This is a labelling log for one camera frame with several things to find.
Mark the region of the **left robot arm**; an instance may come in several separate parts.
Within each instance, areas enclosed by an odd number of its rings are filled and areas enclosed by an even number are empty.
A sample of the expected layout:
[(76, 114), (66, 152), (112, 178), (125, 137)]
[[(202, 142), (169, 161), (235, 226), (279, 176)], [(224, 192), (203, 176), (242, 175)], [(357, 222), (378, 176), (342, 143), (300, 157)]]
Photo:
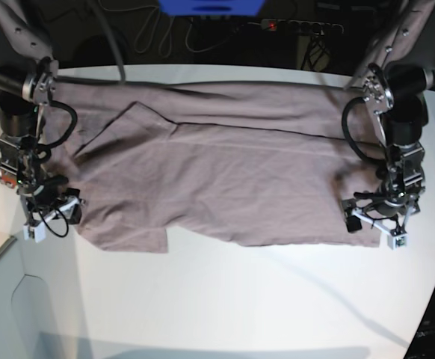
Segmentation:
[[(375, 166), (380, 185), (342, 201), (345, 224), (355, 233), (366, 222), (402, 245), (407, 222), (419, 212), (425, 192), (420, 138), (428, 123), (423, 93), (435, 86), (435, 1), (403, 1), (355, 72), (351, 83), (356, 82), (362, 96), (344, 107), (342, 132), (355, 154)], [(356, 105), (365, 105), (371, 116), (382, 159), (366, 155), (351, 137), (348, 116)]]

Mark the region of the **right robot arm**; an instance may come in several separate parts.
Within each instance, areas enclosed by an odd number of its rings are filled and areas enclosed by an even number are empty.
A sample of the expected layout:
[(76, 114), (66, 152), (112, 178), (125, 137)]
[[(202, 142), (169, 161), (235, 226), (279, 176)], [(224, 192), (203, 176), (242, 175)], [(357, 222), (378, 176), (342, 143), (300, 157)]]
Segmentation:
[[(78, 123), (76, 111), (53, 98), (59, 62), (52, 42), (27, 1), (0, 1), (0, 183), (17, 191), (26, 226), (37, 229), (62, 218), (81, 219), (80, 191), (63, 175), (44, 168)], [(58, 140), (41, 143), (47, 108), (60, 109), (70, 124)]]

